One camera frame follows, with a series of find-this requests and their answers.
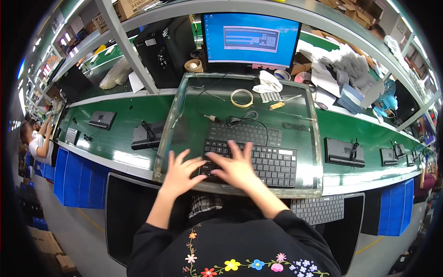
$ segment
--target white cloth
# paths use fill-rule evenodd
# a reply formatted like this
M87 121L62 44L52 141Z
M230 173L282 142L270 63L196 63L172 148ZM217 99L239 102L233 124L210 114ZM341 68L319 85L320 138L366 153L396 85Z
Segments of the white cloth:
M46 155L46 158L42 158L42 157L37 156L37 148L43 147L44 143L45 143L45 139L43 138L43 136L37 134L34 137L34 139L29 143L29 146L28 146L29 152L31 153L32 157L34 157L35 160L52 166L51 165L51 155L52 155L52 150L54 149L54 143L52 141L49 141L49 149L48 149L48 154Z
M260 94L267 92L280 92L283 89L283 85L280 84L279 80L269 72L264 70L260 71L260 85L254 86L253 91Z

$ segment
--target keyboard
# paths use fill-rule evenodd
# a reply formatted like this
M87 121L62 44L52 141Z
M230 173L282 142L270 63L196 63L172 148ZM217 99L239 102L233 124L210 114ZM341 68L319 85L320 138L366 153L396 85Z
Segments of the keyboard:
M344 195L332 195L292 199L291 211L310 225L340 220L345 214L345 198Z
M268 134L266 134L264 126L252 125L251 123L238 123L233 127L228 127L224 123L211 122L208 138L219 141L235 140L237 143L243 144L250 141L259 146L281 147L283 131L276 128L266 128Z
M245 144L238 143L238 146L240 149L244 149ZM221 167L206 157L207 152L214 152L223 157L232 158L232 150L229 148L227 141L205 140L203 157L206 160L206 164L201 166L198 172L199 174L208 176L207 181L225 183L223 180L210 173L211 170ZM251 163L255 174L268 187L295 187L297 150L254 145L251 152Z
M68 128L68 130L66 131L66 137L65 137L66 143L69 142L73 145L76 145L79 135L80 135L80 132L78 130Z

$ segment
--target person's left hand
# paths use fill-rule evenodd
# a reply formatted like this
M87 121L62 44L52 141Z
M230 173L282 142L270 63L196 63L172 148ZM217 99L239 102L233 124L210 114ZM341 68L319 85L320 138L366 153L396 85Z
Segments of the person's left hand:
M189 152L190 150L186 149L175 158L174 151L169 151L168 169L159 194L164 193L168 195L168 197L175 199L207 178L206 175L198 175L190 179L192 172L204 165L206 161L198 157L183 162L184 157L186 157Z

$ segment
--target blue screen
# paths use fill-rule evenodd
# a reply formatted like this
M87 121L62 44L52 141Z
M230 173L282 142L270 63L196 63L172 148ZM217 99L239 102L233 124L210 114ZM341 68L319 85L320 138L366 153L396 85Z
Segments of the blue screen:
M300 23L273 16L214 13L203 16L208 62L289 68Z

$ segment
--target plastic bag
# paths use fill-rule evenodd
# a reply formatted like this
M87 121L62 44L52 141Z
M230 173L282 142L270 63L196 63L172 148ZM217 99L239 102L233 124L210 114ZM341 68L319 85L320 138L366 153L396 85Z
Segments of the plastic bag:
M114 66L109 70L103 80L100 82L99 87L102 90L109 90L115 85L123 85L128 80L129 74L132 72L132 68L129 65L125 57L122 57Z

